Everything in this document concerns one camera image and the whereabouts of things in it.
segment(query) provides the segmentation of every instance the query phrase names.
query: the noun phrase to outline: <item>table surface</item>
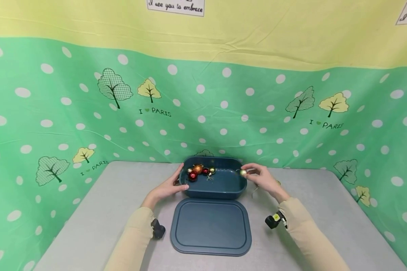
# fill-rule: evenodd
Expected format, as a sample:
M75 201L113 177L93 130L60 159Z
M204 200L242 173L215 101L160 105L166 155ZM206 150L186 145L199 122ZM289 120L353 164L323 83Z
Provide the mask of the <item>table surface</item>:
M177 164L112 162L94 184L35 271L103 270L129 216L146 194L172 174ZM351 270L407 270L338 178L330 171L269 169L306 206ZM238 199L249 214L252 247L241 257L181 254L170 243L174 210L184 194L159 203L155 216L166 227L162 240L149 243L141 270L309 270L283 227L264 223L277 202L249 182Z

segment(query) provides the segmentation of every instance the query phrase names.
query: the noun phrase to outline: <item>yellow tree print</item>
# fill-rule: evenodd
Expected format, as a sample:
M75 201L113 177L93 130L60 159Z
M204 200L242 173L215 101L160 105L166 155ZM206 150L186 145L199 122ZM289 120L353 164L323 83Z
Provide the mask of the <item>yellow tree print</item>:
M155 85L149 79L146 79L145 82L143 82L143 84L137 88L137 94L144 97L149 97L151 103L154 102L152 100L153 98L161 98L160 92L155 88Z
M89 163L89 157L91 157L95 151L93 149L88 148L79 148L77 154L72 158L73 163L80 163L86 160Z
M332 112L342 113L348 111L347 99L342 92L338 92L332 97L322 100L318 106L324 110L330 111L327 117L330 117Z

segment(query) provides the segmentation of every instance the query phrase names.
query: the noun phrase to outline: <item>yellow fabric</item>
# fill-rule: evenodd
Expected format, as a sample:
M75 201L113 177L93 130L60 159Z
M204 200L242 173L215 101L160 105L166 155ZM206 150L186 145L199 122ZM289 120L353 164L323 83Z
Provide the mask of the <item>yellow fabric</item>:
M407 25L395 25L405 0L205 2L196 17L146 0L0 0L0 37L278 69L407 66Z

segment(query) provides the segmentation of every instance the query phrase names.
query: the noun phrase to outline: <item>blue plastic container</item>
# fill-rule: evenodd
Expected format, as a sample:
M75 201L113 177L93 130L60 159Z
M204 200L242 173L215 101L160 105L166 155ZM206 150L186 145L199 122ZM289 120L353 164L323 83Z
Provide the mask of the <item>blue plastic container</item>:
M190 182L187 169L196 164L214 167L216 173L212 175L213 179L207 180L207 176L200 174L195 182ZM234 158L192 156L184 161L179 182L189 185L185 194L191 198L237 199L247 186L247 180L240 175L240 168L241 162Z

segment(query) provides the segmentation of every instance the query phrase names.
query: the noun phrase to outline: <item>tree print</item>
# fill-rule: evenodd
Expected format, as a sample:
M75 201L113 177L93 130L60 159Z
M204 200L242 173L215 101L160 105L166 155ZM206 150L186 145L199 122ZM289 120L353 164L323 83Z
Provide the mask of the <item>tree print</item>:
M332 112L336 113L346 112L348 111L349 107L347 104L347 99L344 97L342 92L338 92L332 97L322 100L320 102L320 105L318 106L324 110L330 111L327 117L330 117L330 115L332 115Z
M292 100L286 107L287 112L295 112L294 117L297 116L298 111L309 109L313 106L315 98L313 97L313 86L309 86L300 96Z
M52 179L62 180L59 175L66 171L70 165L66 160L59 160L57 157L43 156L38 161L38 171L36 171L36 182L39 186L46 185Z
M357 160L340 161L334 166L337 171L342 174L339 180L344 180L347 183L354 184L357 180L356 170L357 170Z
M356 202L361 202L363 203L365 206L369 207L369 205L371 204L369 202L369 188L367 187L363 187L363 186L356 186L356 192L357 192L357 196L358 199L356 200Z
M161 98L160 92L155 88L155 85L151 82L151 80L146 79L143 84L141 84L137 88L137 94L142 95L144 97L150 97L150 102L153 103L153 98L159 99Z
M88 148L79 148L77 154L72 158L73 163L80 163L84 160L89 163L89 157L91 157L95 151L93 149Z
M118 100L126 100L133 96L130 86L110 68L104 69L101 78L98 79L98 88L105 97L115 100L118 109L121 108Z

